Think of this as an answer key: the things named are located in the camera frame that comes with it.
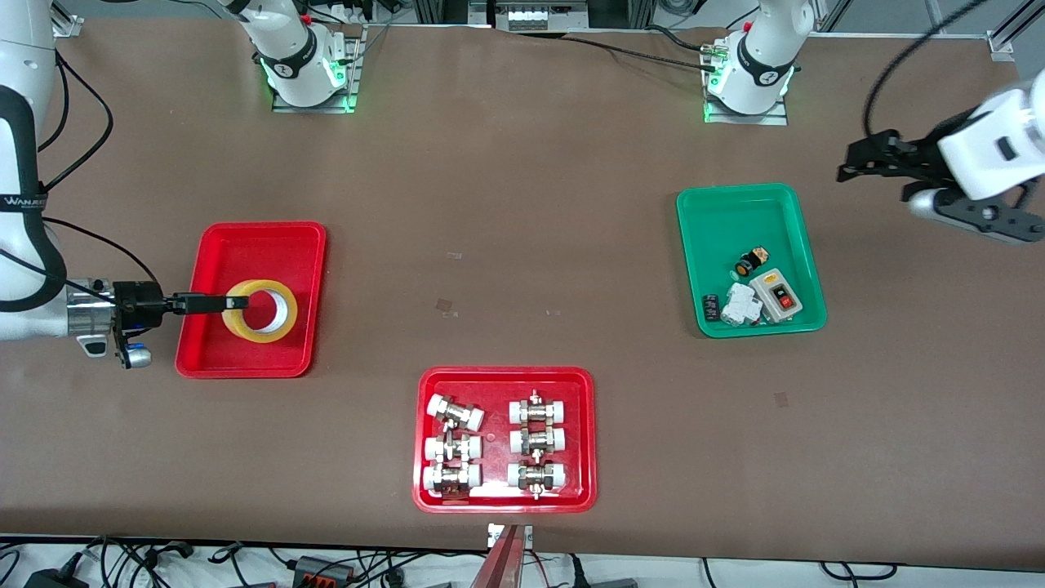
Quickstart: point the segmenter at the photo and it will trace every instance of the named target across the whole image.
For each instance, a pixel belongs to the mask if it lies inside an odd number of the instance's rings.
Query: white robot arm
[[[716,42],[727,52],[707,92],[741,114],[768,111],[787,87],[813,22],[809,0],[760,0],[750,29]]]
[[[901,199],[916,216],[1006,242],[1041,240],[1045,220],[1027,212],[1045,174],[1045,71],[905,142],[895,130],[849,146],[838,181],[858,175],[916,180]],[[1009,204],[1007,192],[1020,193]]]
[[[37,142],[54,80],[49,2],[0,7],[0,249],[56,279],[0,257],[0,340],[64,336],[66,267],[42,218],[47,194],[37,174]]]
[[[308,108],[343,88],[345,37],[306,25],[292,0],[218,0],[247,30],[269,85],[286,103]]]

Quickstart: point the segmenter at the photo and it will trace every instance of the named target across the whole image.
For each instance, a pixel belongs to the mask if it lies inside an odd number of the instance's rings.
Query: black ring on robot arm
[[[19,193],[0,194],[0,211],[20,212],[23,226],[41,263],[52,277],[46,277],[32,296],[18,301],[0,301],[0,313],[19,313],[40,308],[65,288],[68,277],[65,260],[44,228],[43,211],[47,194],[40,186],[37,170],[37,131],[29,102],[18,92],[0,86],[0,119],[10,126],[18,166]]]

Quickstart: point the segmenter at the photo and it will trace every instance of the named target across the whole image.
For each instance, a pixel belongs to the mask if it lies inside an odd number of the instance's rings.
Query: green tray
[[[820,278],[806,235],[798,196],[785,184],[689,188],[678,194],[678,224],[690,271],[697,324],[709,337],[751,337],[816,331],[828,322]],[[729,327],[704,321],[701,298],[717,293],[725,306],[729,275],[741,255],[754,246],[769,250],[769,260],[753,275],[776,267],[784,273],[803,310],[791,321]],[[748,279],[741,278],[742,283]]]

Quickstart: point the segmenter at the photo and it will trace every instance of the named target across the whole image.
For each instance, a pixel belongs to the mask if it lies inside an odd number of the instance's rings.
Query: black electrical component
[[[768,260],[769,251],[766,251],[765,246],[756,246],[740,256],[740,260],[737,261],[735,268],[737,273],[747,277]]]
[[[91,588],[87,582],[76,580],[56,569],[42,569],[32,572],[25,583],[25,588]]]
[[[718,296],[716,293],[705,293],[703,298],[703,308],[704,308],[704,321],[707,323],[713,323],[721,319],[721,308],[718,304]]]
[[[294,586],[317,588],[348,588],[352,566],[333,564],[319,558],[303,556],[294,565]]]

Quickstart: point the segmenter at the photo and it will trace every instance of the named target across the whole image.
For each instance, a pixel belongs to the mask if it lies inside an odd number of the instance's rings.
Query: floor
[[[216,0],[200,0],[220,10]],[[944,14],[948,14],[965,0],[938,0]],[[1019,2],[1019,0],[994,0],[978,11],[956,24],[950,32],[981,33],[994,27]],[[104,3],[98,0],[64,0],[65,5],[73,13],[90,19],[91,17],[182,17],[182,18],[215,18],[206,8],[180,3],[179,0],[138,0],[132,3]],[[675,15],[658,9],[654,22],[665,26],[687,28],[692,26],[722,26],[733,21],[757,5],[756,0],[710,0],[699,15],[680,19]],[[841,20],[837,30],[846,32],[921,32],[928,28],[929,18],[922,0],[857,0]],[[1021,76],[1034,76],[1045,67],[1045,19],[1040,20],[1027,30],[1016,43],[1016,62]],[[21,586],[28,574],[44,567],[60,567],[72,552],[69,546],[39,545],[26,546],[22,549],[22,562],[15,569],[9,586]],[[286,551],[285,557],[298,557],[305,551]],[[331,559],[346,557],[330,555]],[[549,583],[555,586],[559,583],[573,583],[573,567],[568,558],[550,556],[551,561],[544,563]],[[644,588],[674,588],[710,586],[699,560],[677,558],[626,558],[613,556],[585,556],[585,569],[589,581],[604,581],[621,578],[634,578]],[[240,558],[243,574],[250,581],[277,581],[280,586],[289,586],[291,578],[280,564],[266,551],[246,550]],[[407,585],[422,588],[439,582],[456,582],[458,585],[468,584],[479,567],[478,558],[437,559],[426,558],[407,567]],[[88,579],[92,586],[100,586],[96,564],[85,559],[82,568],[85,574],[93,574]],[[6,569],[6,564],[0,563],[0,571]],[[536,566],[527,566],[522,586],[537,588],[543,586],[543,580],[538,575]],[[772,561],[739,561],[713,560],[711,569],[717,586],[729,588],[734,586],[762,586],[766,588],[805,588],[805,587],[839,587],[849,583],[838,582],[826,577],[815,563],[808,562],[772,562]],[[869,566],[858,573],[878,573],[882,568]],[[169,564],[167,578],[172,585],[222,587],[238,586],[231,566],[207,564],[198,554],[190,561]],[[138,585],[144,586],[144,575]],[[902,587],[1045,587],[1045,575],[1039,573],[997,572],[982,570],[953,570],[937,568],[901,568],[892,579],[876,582],[881,588]]]

